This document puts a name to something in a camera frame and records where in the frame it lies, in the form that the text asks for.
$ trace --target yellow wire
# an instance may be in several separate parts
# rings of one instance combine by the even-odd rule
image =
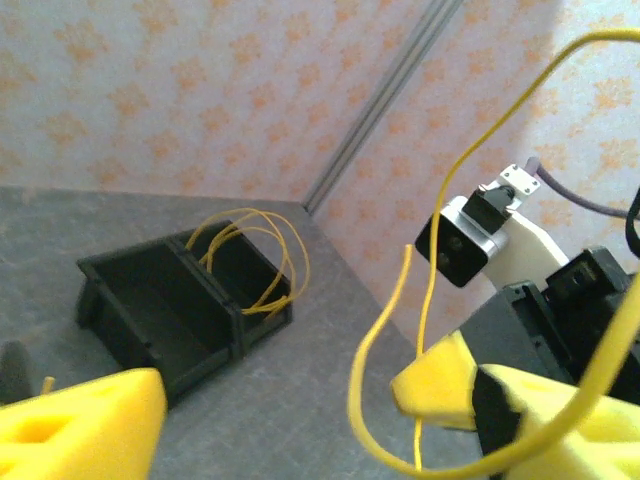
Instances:
[[[225,236],[233,231],[234,229],[237,228],[237,226],[242,223],[245,220],[249,220],[253,217],[256,216],[262,216],[270,225],[271,227],[275,230],[275,237],[278,240],[278,243],[280,244],[280,246],[282,247],[282,257],[283,260],[284,258],[290,258],[289,255],[289,249],[287,247],[287,243],[284,240],[284,237],[282,236],[282,232],[280,232],[280,229],[275,225],[274,222],[271,221],[271,219],[268,216],[268,212],[262,212],[260,210],[254,210],[251,213],[245,215],[244,217],[236,220],[235,222],[233,222],[231,225],[226,226],[225,228],[223,228],[211,241],[211,244],[209,245],[209,249],[207,250],[207,253],[204,257],[202,257],[202,259],[200,260],[201,262],[203,260],[205,260],[206,262],[206,270],[207,272],[211,273],[213,271],[213,253],[214,251],[219,248],[219,246],[224,243],[226,240],[222,240],[223,238],[225,238]],[[276,286],[278,285],[278,282],[280,281],[280,279],[282,278],[282,270],[279,270],[278,273],[276,274],[276,276],[274,277],[273,281],[271,282],[271,284],[267,287],[267,289],[264,291],[264,293],[260,296],[260,298],[249,308],[244,309],[243,313],[246,315],[251,315],[252,313],[259,313],[258,311],[256,311],[255,309],[258,307],[261,307],[262,303],[264,302],[264,299],[266,299],[271,292],[276,288]],[[291,269],[291,289],[295,289],[295,285],[296,285],[296,270],[295,268],[292,267]],[[268,311],[270,311],[272,308],[282,308],[282,304],[281,303],[270,303]]]
[[[456,160],[445,177],[436,199],[434,214],[431,220],[429,285],[420,315],[420,326],[416,342],[420,345],[421,349],[424,346],[424,331],[435,288],[440,210],[444,204],[447,187],[453,176],[467,158],[522,106],[558,65],[584,45],[605,40],[640,43],[640,29],[621,28],[599,30],[583,35],[571,42],[553,59],[507,112]],[[405,247],[404,265],[398,283],[396,284],[396,289],[380,317],[378,317],[358,346],[351,369],[347,401],[349,421],[356,438],[375,458],[398,472],[416,478],[464,479],[503,472],[558,442],[564,435],[573,430],[578,422],[594,408],[599,398],[609,391],[640,327],[640,277],[636,277],[622,305],[614,315],[609,328],[605,332],[587,366],[575,395],[552,421],[541,427],[538,431],[519,438],[515,442],[492,452],[477,462],[446,470],[419,470],[410,463],[386,451],[376,442],[364,423],[361,404],[362,380],[369,349],[393,312],[404,281],[406,280],[406,272],[408,272],[411,264],[411,255],[407,253],[407,250],[410,248],[410,246]]]
[[[53,390],[53,384],[56,382],[56,379],[53,377],[44,377],[44,381],[42,382],[42,388],[40,389],[40,395],[47,395],[51,393]]]
[[[278,239],[278,235],[270,230],[267,230],[266,228],[260,228],[260,227],[243,227],[243,228],[239,228],[237,230],[234,230],[232,232],[227,233],[224,238],[220,238],[217,241],[217,244],[214,245],[213,242],[216,241],[216,238],[220,235],[216,235],[216,238],[213,239],[213,242],[211,244],[211,247],[209,247],[209,252],[207,253],[207,255],[213,256],[216,252],[216,250],[218,248],[220,248],[226,241],[231,240],[234,237],[237,237],[239,235],[244,234],[247,231],[257,231],[257,232],[261,232],[261,233],[266,233],[267,235],[270,235],[272,237],[274,237],[276,240]],[[262,296],[252,305],[253,307],[259,307],[262,305],[262,303],[265,301],[265,299],[271,294],[271,292],[274,290],[274,288],[277,286],[278,282],[280,281],[280,279],[282,278],[283,274],[284,274],[284,269],[285,268],[289,268],[289,271],[291,272],[291,292],[295,291],[296,285],[295,285],[295,268],[293,266],[293,263],[291,262],[291,258],[289,257],[289,251],[287,249],[287,246],[285,243],[280,243],[280,246],[282,247],[282,261],[280,262],[280,268],[278,269],[278,274],[275,276],[274,280],[271,282],[271,285],[269,285],[269,287],[264,291],[264,293],[262,294]],[[280,300],[278,300],[278,302],[281,302],[282,299],[286,299],[287,296],[283,296]]]
[[[416,470],[422,470],[422,451],[420,449],[420,437],[422,435],[422,419],[416,418],[416,426],[413,430],[413,463]]]
[[[303,255],[303,258],[304,258],[305,276],[304,276],[304,281],[303,281],[302,286],[300,287],[300,289],[298,289],[295,292],[292,290],[292,292],[289,294],[288,297],[285,297],[285,298],[280,299],[280,300],[276,300],[275,302],[272,302],[271,304],[258,306],[257,305],[258,302],[256,302],[256,304],[254,304],[254,306],[243,310],[243,313],[248,314],[248,315],[255,314],[255,313],[261,313],[261,312],[273,313],[273,312],[279,311],[284,306],[286,306],[288,303],[291,303],[293,300],[295,300],[300,295],[302,295],[302,293],[306,290],[307,286],[309,285],[309,280],[311,278],[311,262],[309,260],[309,254],[307,252],[307,248],[305,247],[304,242],[300,238],[300,235],[299,235],[298,231],[291,224],[291,222],[289,222],[289,220],[287,220],[282,215],[279,215],[277,213],[269,212],[269,211],[261,211],[261,210],[255,209],[255,208],[236,208],[236,209],[233,209],[233,210],[220,212],[220,213],[217,213],[215,215],[210,216],[198,228],[196,228],[196,230],[193,232],[193,234],[191,235],[191,237],[187,241],[186,248],[189,249],[189,250],[192,249],[194,244],[195,244],[195,242],[196,242],[196,240],[197,240],[197,238],[202,234],[202,232],[207,228],[207,226],[209,226],[215,220],[217,220],[219,218],[231,216],[231,215],[237,215],[237,214],[240,214],[240,213],[245,213],[245,212],[249,212],[249,214],[245,215],[240,220],[234,222],[234,223],[236,223],[236,225],[237,225],[238,222],[244,221],[246,219],[249,219],[249,218],[252,218],[252,217],[255,217],[255,216],[261,216],[274,229],[276,238],[277,238],[278,242],[280,243],[280,245],[283,248],[283,257],[286,256],[286,257],[288,257],[290,259],[291,257],[290,257],[286,242],[284,240],[284,237],[282,236],[282,233],[280,232],[280,230],[278,229],[276,224],[271,220],[271,217],[276,218],[276,219],[280,220],[281,222],[283,222],[291,230],[291,232],[293,233],[294,237],[296,238],[296,241],[298,242],[298,245],[300,246],[300,250],[302,251],[302,255]],[[233,225],[225,227],[225,229],[223,229],[223,230],[225,230],[225,235],[227,235],[232,228],[234,228]],[[207,255],[205,255],[205,257],[203,257],[203,258],[206,258],[207,262],[212,261],[212,255],[209,255],[208,257],[207,257]],[[293,268],[293,265],[291,267],[291,271],[292,271],[291,282],[292,282],[292,285],[294,285],[295,284],[295,269]],[[264,298],[266,298],[271,293],[271,291],[273,291],[273,288],[275,288],[275,284],[277,284],[277,282],[272,282],[272,285],[270,285],[269,288],[267,289],[267,291],[265,293],[263,293],[263,295],[259,299],[259,301],[264,301]]]

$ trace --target wallpaper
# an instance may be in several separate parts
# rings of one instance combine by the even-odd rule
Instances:
[[[607,26],[640,25],[640,1],[469,0],[456,12],[374,134],[318,221],[381,303],[400,271],[452,162],[506,111],[575,36]],[[566,186],[626,208],[640,176],[640,46],[583,49],[463,167],[449,198],[468,196],[510,163],[538,155]],[[547,229],[571,258],[604,245],[629,271],[623,221],[568,203],[548,187],[522,213]],[[418,254],[402,304],[400,330],[414,339],[428,263]],[[427,344],[460,325],[492,294],[485,278],[463,290],[439,277]]]
[[[301,200],[427,5],[0,0],[0,183]]]

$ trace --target black object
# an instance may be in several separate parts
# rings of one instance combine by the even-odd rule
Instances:
[[[0,405],[33,396],[29,354],[17,341],[0,345]]]
[[[216,252],[212,273],[198,262],[230,222],[206,228],[192,250],[184,232],[80,260],[87,277],[77,321],[91,328],[124,367],[160,371],[170,406],[212,371],[292,320],[291,305],[275,314],[245,315],[278,270],[242,234]],[[282,276],[265,303],[290,293]]]
[[[498,380],[479,367],[473,382],[471,405],[476,432],[484,456],[515,440],[521,414],[511,410],[504,388]],[[494,473],[491,480],[502,480],[504,472]]]
[[[460,328],[478,364],[498,363],[577,384],[630,278],[602,247],[583,251],[547,279],[505,287]],[[609,395],[640,405],[640,343]]]
[[[416,238],[416,250],[429,260],[431,219]],[[440,216],[437,267],[447,280],[462,288],[489,262],[489,256],[447,217]]]
[[[631,250],[631,253],[636,257],[640,258],[640,238],[638,238],[638,233],[636,232],[636,227],[634,225],[634,221],[637,219],[638,214],[640,214],[640,188],[629,207],[629,213],[627,213],[627,218],[624,223],[624,234],[627,239],[629,250]]]
[[[513,187],[507,185],[491,190],[477,189],[462,211],[493,235],[511,216],[507,207],[513,203],[515,195]]]

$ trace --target sponge hole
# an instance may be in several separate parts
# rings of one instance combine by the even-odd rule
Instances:
[[[0,478],[4,477],[7,473],[13,470],[15,465],[9,463],[0,463]]]
[[[16,443],[45,443],[64,429],[72,420],[68,416],[32,417],[20,424],[9,437]]]

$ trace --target black cable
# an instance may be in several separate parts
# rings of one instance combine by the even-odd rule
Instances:
[[[638,238],[638,232],[636,232],[636,226],[634,225],[634,220],[637,218],[640,213],[640,188],[638,189],[638,193],[636,193],[631,206],[629,207],[629,213],[627,214],[627,218],[624,223],[624,235],[627,239],[627,245],[629,245],[629,250],[636,257],[640,258],[640,238]]]

